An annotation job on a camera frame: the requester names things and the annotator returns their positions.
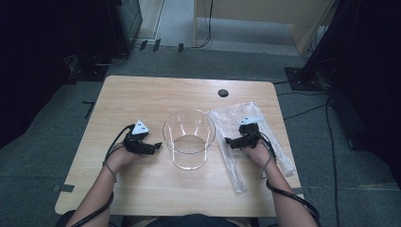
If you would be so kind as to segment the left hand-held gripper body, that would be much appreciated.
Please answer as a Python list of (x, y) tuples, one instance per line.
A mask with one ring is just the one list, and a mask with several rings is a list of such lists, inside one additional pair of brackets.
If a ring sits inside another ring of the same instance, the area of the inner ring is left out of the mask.
[(138, 120), (133, 127), (130, 127), (130, 131), (123, 140), (123, 145), (129, 152), (144, 154), (147, 148), (151, 148), (151, 145), (143, 142), (148, 134), (149, 128), (141, 120)]

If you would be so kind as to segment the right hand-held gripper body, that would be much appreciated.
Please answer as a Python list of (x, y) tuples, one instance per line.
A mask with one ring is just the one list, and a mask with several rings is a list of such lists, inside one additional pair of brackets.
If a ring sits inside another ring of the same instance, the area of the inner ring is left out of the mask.
[(257, 124), (260, 120), (260, 117), (246, 116), (238, 122), (238, 131), (241, 134), (241, 141), (239, 142), (241, 148), (254, 148), (256, 146), (261, 137)]

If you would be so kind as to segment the clear plastic bag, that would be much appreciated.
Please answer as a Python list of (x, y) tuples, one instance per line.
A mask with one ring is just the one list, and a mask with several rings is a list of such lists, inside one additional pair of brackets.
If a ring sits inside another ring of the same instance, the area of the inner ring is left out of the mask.
[(242, 194), (246, 191), (246, 187), (237, 170), (236, 163), (236, 159), (244, 157), (244, 154), (241, 154), (238, 148), (230, 148), (225, 138), (238, 138), (240, 136), (239, 127), (242, 125), (256, 123), (262, 135), (271, 142), (272, 148), (276, 154), (276, 159), (279, 166), (284, 171), (284, 175), (286, 177), (296, 175), (295, 165), (290, 160), (289, 156), (285, 154), (285, 150), (280, 144), (278, 137), (270, 128), (268, 121), (255, 103), (239, 103), (211, 110), (207, 114), (215, 123), (217, 133), (216, 139), (236, 194)]

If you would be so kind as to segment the clear round plastic container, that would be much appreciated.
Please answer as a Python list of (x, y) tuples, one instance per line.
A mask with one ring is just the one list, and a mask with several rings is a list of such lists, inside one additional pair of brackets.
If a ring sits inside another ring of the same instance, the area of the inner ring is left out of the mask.
[(200, 110), (172, 113), (163, 125), (163, 137), (172, 163), (184, 170), (202, 167), (216, 138), (213, 120)]

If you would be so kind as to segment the person's left hand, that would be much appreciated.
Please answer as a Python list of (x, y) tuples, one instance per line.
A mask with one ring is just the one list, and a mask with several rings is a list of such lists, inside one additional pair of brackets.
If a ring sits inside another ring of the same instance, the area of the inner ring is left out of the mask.
[(114, 174), (117, 174), (124, 166), (128, 166), (141, 158), (141, 155), (129, 152), (122, 143), (117, 143), (112, 148), (112, 153), (108, 157), (106, 164)]

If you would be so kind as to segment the person's right hand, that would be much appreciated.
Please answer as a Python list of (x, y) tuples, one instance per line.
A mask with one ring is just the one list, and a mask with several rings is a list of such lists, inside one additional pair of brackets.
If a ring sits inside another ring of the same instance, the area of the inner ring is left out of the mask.
[(254, 148), (244, 148), (244, 151), (262, 169), (266, 169), (271, 161), (270, 150), (265, 146), (263, 140), (259, 140)]

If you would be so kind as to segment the black floor tape strip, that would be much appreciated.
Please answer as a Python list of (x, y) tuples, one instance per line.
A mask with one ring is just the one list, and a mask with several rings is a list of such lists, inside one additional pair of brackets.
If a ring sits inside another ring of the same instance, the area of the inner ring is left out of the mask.
[(82, 101), (81, 103), (89, 106), (87, 114), (84, 117), (85, 119), (88, 119), (90, 117), (96, 103), (94, 101)]

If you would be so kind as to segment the black stand base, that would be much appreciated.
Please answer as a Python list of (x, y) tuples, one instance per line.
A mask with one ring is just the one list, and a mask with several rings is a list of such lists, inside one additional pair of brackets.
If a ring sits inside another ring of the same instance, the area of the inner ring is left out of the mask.
[(286, 67), (285, 73), (293, 91), (322, 91), (318, 82), (304, 73), (302, 68)]
[(108, 71), (108, 66), (87, 63), (81, 59), (74, 59), (73, 69), (65, 84), (74, 85), (78, 81), (102, 82)]

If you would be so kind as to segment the person's dark clothing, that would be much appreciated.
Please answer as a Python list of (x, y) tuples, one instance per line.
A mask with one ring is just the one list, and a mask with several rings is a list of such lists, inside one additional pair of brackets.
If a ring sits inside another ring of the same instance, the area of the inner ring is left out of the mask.
[(208, 217), (202, 214), (191, 214), (181, 217), (157, 218), (146, 227), (239, 227), (224, 218)]

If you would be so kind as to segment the grey floor tape strip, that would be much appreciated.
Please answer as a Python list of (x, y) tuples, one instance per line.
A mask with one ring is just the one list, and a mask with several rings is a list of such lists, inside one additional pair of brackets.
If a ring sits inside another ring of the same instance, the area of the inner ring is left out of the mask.
[(74, 190), (74, 186), (71, 184), (55, 184), (53, 186), (54, 192), (69, 192), (71, 193)]

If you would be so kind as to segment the black cabinet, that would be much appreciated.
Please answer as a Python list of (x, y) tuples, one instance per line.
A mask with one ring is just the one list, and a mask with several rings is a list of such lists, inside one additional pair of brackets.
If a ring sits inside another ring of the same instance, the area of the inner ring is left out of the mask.
[(116, 55), (129, 55), (143, 23), (139, 0), (106, 0)]

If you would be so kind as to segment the light wooden furniture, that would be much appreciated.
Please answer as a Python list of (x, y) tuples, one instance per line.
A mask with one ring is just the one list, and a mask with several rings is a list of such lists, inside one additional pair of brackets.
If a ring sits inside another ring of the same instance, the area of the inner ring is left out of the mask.
[(304, 55), (336, 0), (194, 0), (194, 40), (197, 19), (286, 24), (299, 54)]

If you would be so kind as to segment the dark curtain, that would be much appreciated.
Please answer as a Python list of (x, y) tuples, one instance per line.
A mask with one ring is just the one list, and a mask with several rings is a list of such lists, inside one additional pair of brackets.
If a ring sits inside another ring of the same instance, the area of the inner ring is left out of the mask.
[(49, 0), (0, 0), (0, 149), (26, 132), (68, 79)]
[(385, 162), (401, 188), (401, 0), (340, 0), (300, 82), (318, 75), (351, 147)]

